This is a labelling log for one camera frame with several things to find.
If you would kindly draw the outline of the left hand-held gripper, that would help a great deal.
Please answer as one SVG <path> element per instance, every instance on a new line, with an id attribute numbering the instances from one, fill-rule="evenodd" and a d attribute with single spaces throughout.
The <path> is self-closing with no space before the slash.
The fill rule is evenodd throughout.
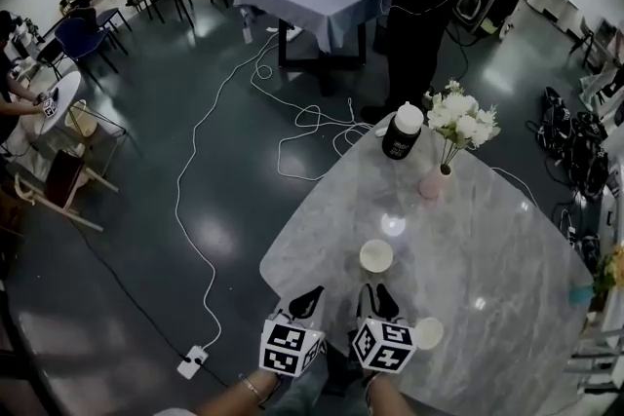
<path id="1" fill-rule="evenodd" d="M 325 288 L 318 285 L 290 302 L 292 318 L 283 311 L 270 316 L 260 337 L 258 367 L 282 376 L 301 376 L 322 351 L 325 333 L 306 326 L 322 324 L 325 304 Z M 303 320 L 303 325 L 293 319 Z"/>

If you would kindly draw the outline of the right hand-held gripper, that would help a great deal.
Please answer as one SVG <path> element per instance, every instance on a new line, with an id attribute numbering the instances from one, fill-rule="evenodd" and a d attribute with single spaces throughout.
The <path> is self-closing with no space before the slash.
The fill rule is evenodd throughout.
<path id="1" fill-rule="evenodd" d="M 402 316 L 384 284 L 377 285 L 376 295 L 371 284 L 362 286 L 356 318 L 358 329 L 351 349 L 360 366 L 370 371 L 400 373 L 417 350 L 415 328 Z"/>

